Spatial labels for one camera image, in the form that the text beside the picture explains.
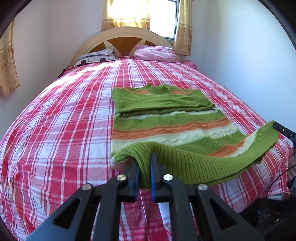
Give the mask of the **person's right hand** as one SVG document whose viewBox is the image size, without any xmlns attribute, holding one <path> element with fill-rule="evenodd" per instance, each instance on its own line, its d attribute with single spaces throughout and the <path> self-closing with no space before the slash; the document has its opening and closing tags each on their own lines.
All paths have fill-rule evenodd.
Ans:
<svg viewBox="0 0 296 241">
<path fill-rule="evenodd" d="M 293 178 L 295 178 L 295 155 L 292 154 L 290 156 L 290 162 L 288 163 L 288 178 L 289 180 L 292 180 Z"/>
</svg>

